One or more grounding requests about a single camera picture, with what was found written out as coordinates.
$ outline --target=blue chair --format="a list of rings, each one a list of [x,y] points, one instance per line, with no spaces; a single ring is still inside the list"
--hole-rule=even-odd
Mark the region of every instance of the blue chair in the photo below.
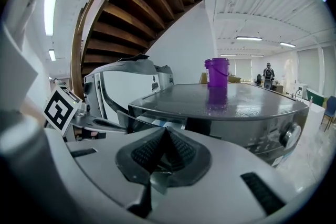
[[[336,112],[336,97],[331,96],[327,100],[327,108],[324,112],[324,116],[327,115],[329,117],[329,121],[328,121],[324,131],[326,131],[327,127],[328,127],[328,130],[329,130],[329,127],[331,125],[331,120],[332,120],[333,117],[335,117],[335,112]]]

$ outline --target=stainless steel washing machine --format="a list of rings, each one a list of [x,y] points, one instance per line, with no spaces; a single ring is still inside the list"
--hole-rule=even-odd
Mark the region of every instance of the stainless steel washing machine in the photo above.
[[[277,92],[232,83],[174,85],[130,103],[129,111],[153,124],[184,122],[186,130],[235,143],[277,166],[296,147],[309,108]]]

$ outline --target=white ceiling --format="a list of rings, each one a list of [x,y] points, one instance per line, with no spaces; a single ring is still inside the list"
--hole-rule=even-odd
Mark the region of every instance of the white ceiling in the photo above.
[[[57,0],[54,16],[54,35],[48,37],[44,30],[44,0],[36,0],[36,8],[28,22],[26,33],[39,56],[45,60],[53,78],[70,76],[72,36],[80,9],[88,0]],[[56,61],[51,61],[49,49],[55,50]]]
[[[51,77],[70,75],[72,35],[79,11],[88,0],[57,0],[54,36],[44,32],[44,0],[37,5],[27,26],[30,40],[36,41]],[[218,55],[273,55],[291,48],[279,45],[289,42],[297,48],[313,44],[335,44],[335,23],[322,0],[214,0],[214,29]],[[236,36],[259,36],[263,41],[236,40]],[[57,58],[52,62],[48,50]]]
[[[218,54],[238,54],[236,58],[291,50],[280,42],[296,48],[336,43],[335,23],[322,0],[216,0],[214,25]]]

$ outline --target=bucket handle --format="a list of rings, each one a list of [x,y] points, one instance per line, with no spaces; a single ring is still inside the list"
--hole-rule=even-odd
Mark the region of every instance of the bucket handle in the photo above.
[[[215,67],[213,67],[213,68],[214,68],[219,74],[222,74],[223,76],[226,76],[226,77],[229,76],[229,74],[225,75],[224,73],[220,72],[217,68],[215,68]]]

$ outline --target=washing machine control knob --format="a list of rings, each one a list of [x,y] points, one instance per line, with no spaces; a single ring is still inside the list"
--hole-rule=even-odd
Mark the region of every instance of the washing machine control knob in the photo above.
[[[294,146],[299,139],[301,127],[297,123],[290,123],[284,132],[280,134],[279,142],[285,149]]]

